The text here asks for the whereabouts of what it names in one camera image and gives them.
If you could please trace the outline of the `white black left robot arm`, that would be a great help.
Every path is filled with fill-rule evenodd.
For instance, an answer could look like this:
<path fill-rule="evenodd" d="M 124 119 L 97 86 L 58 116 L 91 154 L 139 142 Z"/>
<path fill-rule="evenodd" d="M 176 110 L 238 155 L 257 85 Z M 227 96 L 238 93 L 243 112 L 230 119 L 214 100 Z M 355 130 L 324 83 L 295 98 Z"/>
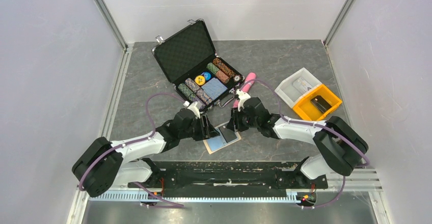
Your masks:
<path fill-rule="evenodd" d="M 97 138 L 71 171 L 79 181 L 79 189 L 91 197 L 131 182 L 154 187 L 160 181 L 160 173 L 146 156 L 171 150 L 185 138 L 203 141 L 219 135 L 206 114 L 197 117 L 190 109 L 183 108 L 173 119 L 145 135 L 112 142 L 106 137 Z"/>

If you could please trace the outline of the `beige leather card holder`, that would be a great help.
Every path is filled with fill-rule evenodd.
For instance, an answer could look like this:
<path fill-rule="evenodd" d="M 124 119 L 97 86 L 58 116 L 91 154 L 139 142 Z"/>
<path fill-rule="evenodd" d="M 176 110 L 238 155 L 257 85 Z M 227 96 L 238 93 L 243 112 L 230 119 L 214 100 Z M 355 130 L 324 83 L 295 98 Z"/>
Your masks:
<path fill-rule="evenodd" d="M 223 123 L 223 124 L 220 124 L 220 125 L 218 125 L 215 129 L 217 130 L 217 131 L 219 131 L 219 127 L 220 126 L 222 126 L 222 125 L 226 125 L 228 122 L 225 122 L 225 123 Z M 240 134 L 238 133 L 238 132 L 236 132 L 236 134 L 239 136 L 239 140 L 237 140 L 237 141 L 240 141 L 241 140 L 241 136 L 240 136 Z M 207 149 L 207 151 L 208 151 L 208 153 L 209 154 L 213 154 L 214 152 L 216 152 L 216 151 L 218 151 L 218 150 L 220 150 L 220 149 L 222 149 L 222 148 L 225 148 L 225 147 L 227 147 L 227 146 L 230 146 L 231 144 L 233 144 L 233 143 L 235 143 L 235 142 L 233 142 L 233 143 L 230 143 L 230 144 L 224 144 L 224 141 L 223 141 L 223 138 L 221 137 L 221 133 L 220 133 L 220 136 L 218 136 L 218 137 L 214 137 L 214 138 L 210 138 L 210 139 L 207 139 L 207 140 L 204 140 L 203 141 L 203 143 L 204 143 L 204 145 L 205 145 L 205 147 L 206 147 L 206 149 Z"/>

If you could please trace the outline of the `black VIP credit card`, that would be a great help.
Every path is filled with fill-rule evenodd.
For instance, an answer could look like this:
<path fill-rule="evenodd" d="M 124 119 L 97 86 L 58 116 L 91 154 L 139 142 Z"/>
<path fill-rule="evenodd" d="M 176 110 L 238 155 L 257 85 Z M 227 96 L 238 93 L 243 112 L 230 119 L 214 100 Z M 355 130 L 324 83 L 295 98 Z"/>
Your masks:
<path fill-rule="evenodd" d="M 228 129 L 226 125 L 222 125 L 219 128 L 221 137 L 223 138 L 224 144 L 230 144 L 239 140 L 239 136 L 232 130 Z"/>

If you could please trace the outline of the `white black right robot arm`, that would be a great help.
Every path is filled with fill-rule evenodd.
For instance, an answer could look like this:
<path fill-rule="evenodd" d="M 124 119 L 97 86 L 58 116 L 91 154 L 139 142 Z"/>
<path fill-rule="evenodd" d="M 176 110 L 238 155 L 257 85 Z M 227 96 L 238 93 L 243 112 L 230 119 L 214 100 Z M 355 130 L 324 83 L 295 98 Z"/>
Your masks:
<path fill-rule="evenodd" d="M 292 139 L 316 146 L 319 154 L 307 157 L 294 173 L 294 181 L 300 187 L 308 187 L 329 172 L 349 176 L 355 168 L 369 164 L 367 142 L 337 116 L 323 121 L 293 119 L 270 113 L 259 98 L 253 97 L 231 109 L 227 128 L 234 132 L 255 128 L 264 137 Z"/>

